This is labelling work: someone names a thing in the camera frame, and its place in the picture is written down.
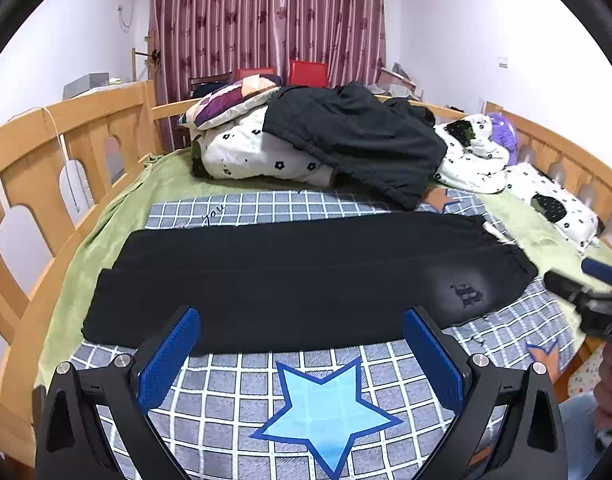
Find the person's right hand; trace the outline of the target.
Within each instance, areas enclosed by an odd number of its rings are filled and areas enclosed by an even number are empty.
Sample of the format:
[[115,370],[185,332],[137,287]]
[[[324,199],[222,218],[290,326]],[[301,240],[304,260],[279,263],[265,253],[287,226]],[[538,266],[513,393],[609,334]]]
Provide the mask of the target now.
[[612,344],[607,342],[602,350],[599,366],[600,382],[594,387],[594,426],[599,431],[612,430]]

